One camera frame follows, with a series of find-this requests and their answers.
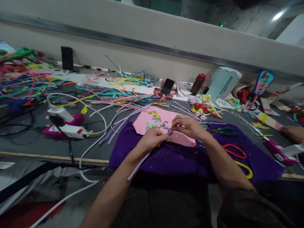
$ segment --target scissors handle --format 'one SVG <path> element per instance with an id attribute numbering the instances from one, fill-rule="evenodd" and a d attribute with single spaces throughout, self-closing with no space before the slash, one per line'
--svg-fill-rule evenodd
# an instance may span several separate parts
<path id="1" fill-rule="evenodd" d="M 251 179 L 253 177 L 253 172 L 252 172 L 252 170 L 248 166 L 246 166 L 246 165 L 244 165 L 244 164 L 242 164 L 242 163 L 240 163 L 238 161 L 235 161 L 235 163 L 238 164 L 241 167 L 244 167 L 246 170 L 248 170 L 248 175 L 246 175 L 246 177 L 248 179 Z"/>
<path id="2" fill-rule="evenodd" d="M 230 128 L 230 127 L 224 127 L 224 128 L 218 128 L 219 130 L 234 130 L 235 128 Z"/>
<path id="3" fill-rule="evenodd" d="M 229 146 L 234 147 L 235 149 L 237 149 L 238 151 L 240 151 L 240 152 L 243 154 L 243 156 L 238 155 L 238 154 L 236 154 L 236 153 L 234 153 L 234 152 L 232 152 L 232 151 L 226 149 L 226 147 L 229 147 Z M 236 145 L 233 145 L 233 144 L 226 144 L 226 145 L 222 145 L 222 147 L 225 149 L 225 151 L 226 151 L 227 153 L 230 153 L 230 154 L 232 154 L 232 155 L 234 155 L 234 156 L 236 156 L 236 157 L 238 157 L 238 158 L 240 158 L 240 159 L 246 159 L 246 158 L 247 158 L 247 155 L 245 154 L 245 152 L 244 152 L 241 148 L 237 147 Z"/>
<path id="4" fill-rule="evenodd" d="M 239 133 L 228 133 L 228 132 L 223 132 L 223 135 L 227 135 L 227 136 L 239 136 L 240 134 Z"/>

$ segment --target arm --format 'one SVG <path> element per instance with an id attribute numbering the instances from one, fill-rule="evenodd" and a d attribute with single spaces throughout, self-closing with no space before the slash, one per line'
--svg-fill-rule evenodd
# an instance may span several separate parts
<path id="1" fill-rule="evenodd" d="M 299 126 L 284 126 L 280 132 L 288 136 L 297 144 L 304 143 L 304 128 Z"/>
<path id="2" fill-rule="evenodd" d="M 131 183 L 127 178 L 146 153 L 167 139 L 168 136 L 158 129 L 149 129 L 145 133 L 101 189 L 80 228 L 111 227 Z"/>
<path id="3" fill-rule="evenodd" d="M 240 167 L 213 138 L 212 134 L 207 132 L 194 118 L 177 115 L 172 121 L 171 129 L 203 143 L 214 173 L 226 189 L 254 189 Z"/>

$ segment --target pink paper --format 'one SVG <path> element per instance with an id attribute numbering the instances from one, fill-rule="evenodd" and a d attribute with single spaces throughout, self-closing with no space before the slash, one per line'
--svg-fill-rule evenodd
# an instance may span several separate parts
<path id="1" fill-rule="evenodd" d="M 35 73 L 35 74 L 53 74 L 53 72 L 51 70 L 34 70 L 34 69 L 30 69 L 29 72 L 31 74 Z"/>
<path id="2" fill-rule="evenodd" d="M 144 135 L 146 133 L 146 127 L 147 122 L 149 123 L 155 123 L 155 120 L 153 120 L 153 115 L 149 114 L 149 112 L 146 111 L 155 111 L 157 114 L 159 114 L 162 117 L 162 121 L 167 121 L 168 123 L 165 123 L 166 126 L 171 128 L 172 120 L 176 117 L 176 115 L 180 115 L 176 112 L 166 111 L 161 108 L 157 107 L 149 107 L 145 111 L 142 111 L 139 116 L 137 117 L 137 120 L 133 123 L 133 127 L 136 130 L 136 133 Z M 163 127 L 160 128 L 162 132 L 165 134 L 168 133 L 167 129 L 164 129 Z M 184 135 L 183 133 L 179 133 L 177 131 L 174 131 L 172 135 L 169 136 L 169 142 L 178 143 L 183 146 L 188 147 L 195 147 L 196 142 L 194 139 L 189 138 L 188 136 Z"/>

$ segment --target floor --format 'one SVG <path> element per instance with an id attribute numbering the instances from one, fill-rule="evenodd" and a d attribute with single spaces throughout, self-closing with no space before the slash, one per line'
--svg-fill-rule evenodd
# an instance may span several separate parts
<path id="1" fill-rule="evenodd" d="M 100 176 L 89 176 L 89 179 L 92 180 L 97 180 L 100 178 Z M 65 184 L 63 184 L 60 188 L 59 185 L 51 186 L 52 183 L 57 180 L 58 178 L 55 177 L 50 178 L 42 185 L 35 187 L 35 189 L 30 193 L 28 197 L 23 200 L 23 202 L 59 200 L 71 194 L 75 190 L 87 186 L 87 182 L 79 179 L 78 175 L 68 177 Z M 102 186 L 103 181 L 68 199 L 59 214 L 47 220 L 44 224 L 40 224 L 39 227 L 79 227 Z M 217 185 L 209 185 L 209 198 L 212 210 L 212 226 L 217 227 L 217 213 L 222 204 L 219 188 Z"/>

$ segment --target purple fabric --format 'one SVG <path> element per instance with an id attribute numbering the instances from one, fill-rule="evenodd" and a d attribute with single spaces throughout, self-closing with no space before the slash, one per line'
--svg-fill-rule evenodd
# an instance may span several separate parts
<path id="1" fill-rule="evenodd" d="M 128 121 L 121 130 L 110 156 L 110 168 L 117 168 L 141 139 L 142 136 L 136 133 L 132 124 Z M 209 124 L 209 127 L 215 129 L 218 128 L 218 125 Z M 281 177 L 284 167 L 257 147 L 239 128 L 231 124 L 221 125 L 220 127 L 234 127 L 234 133 L 240 134 L 237 137 L 221 136 L 220 134 L 213 134 L 213 136 L 219 144 L 234 144 L 246 153 L 246 160 L 229 155 L 233 160 L 245 164 L 252 170 L 253 178 L 250 179 L 251 182 L 270 181 Z M 227 149 L 240 154 L 233 147 L 227 147 Z M 163 175 L 197 174 L 210 182 L 217 181 L 207 152 L 199 145 L 185 147 L 173 142 L 164 142 L 161 147 L 155 148 L 151 154 L 140 167 L 141 170 Z M 247 170 L 242 167 L 241 169 L 247 175 Z"/>

